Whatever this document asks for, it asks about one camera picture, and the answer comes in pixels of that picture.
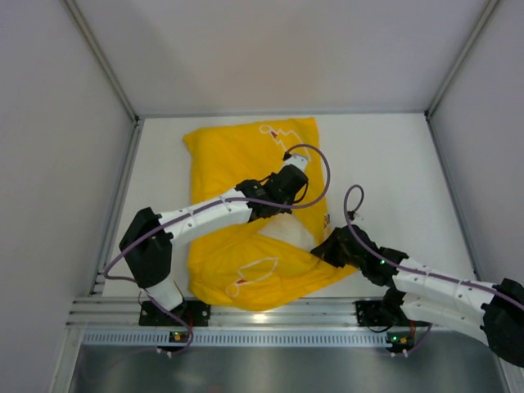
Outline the white pillow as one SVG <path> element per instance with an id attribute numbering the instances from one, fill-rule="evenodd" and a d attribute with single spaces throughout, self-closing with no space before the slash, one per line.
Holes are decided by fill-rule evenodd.
<path id="1" fill-rule="evenodd" d="M 303 251 L 311 251 L 317 246 L 314 236 L 295 217 L 295 215 L 276 215 L 258 234 L 285 242 Z"/>

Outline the yellow Pikachu pillowcase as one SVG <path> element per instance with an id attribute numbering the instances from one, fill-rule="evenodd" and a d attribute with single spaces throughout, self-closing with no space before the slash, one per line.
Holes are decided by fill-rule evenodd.
<path id="1" fill-rule="evenodd" d="M 194 203 L 217 197 L 243 180 L 262 179 L 278 172 L 289 148 L 309 158 L 305 201 L 313 201 L 324 188 L 320 157 L 303 147 L 319 145 L 313 118 L 202 128 L 185 135 L 183 140 L 192 156 Z M 295 215 L 314 236 L 317 246 L 332 232 L 325 200 L 307 209 L 278 215 Z M 265 311 L 355 273 L 351 266 L 332 267 L 310 251 L 259 235 L 258 231 L 272 218 L 233 225 L 191 243 L 189 287 L 199 300 L 215 306 Z"/>

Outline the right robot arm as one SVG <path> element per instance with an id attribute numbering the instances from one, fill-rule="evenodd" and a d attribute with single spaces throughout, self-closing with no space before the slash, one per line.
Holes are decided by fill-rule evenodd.
<path id="1" fill-rule="evenodd" d="M 417 262 L 403 251 L 378 246 L 356 225 L 335 228 L 311 251 L 336 268 L 352 266 L 387 287 L 382 308 L 393 323 L 402 319 L 436 324 L 488 346 L 512 365 L 523 365 L 523 286 L 468 281 Z"/>

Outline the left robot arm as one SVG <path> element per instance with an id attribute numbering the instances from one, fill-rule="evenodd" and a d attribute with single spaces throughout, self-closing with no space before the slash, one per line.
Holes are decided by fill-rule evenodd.
<path id="1" fill-rule="evenodd" d="M 157 214 L 150 207 L 144 208 L 134 216 L 119 249 L 138 287 L 162 310 L 173 312 L 184 302 L 169 278 L 174 248 L 223 228 L 289 213 L 289 206 L 307 184 L 302 169 L 285 165 L 264 183 L 248 179 L 185 209 Z"/>

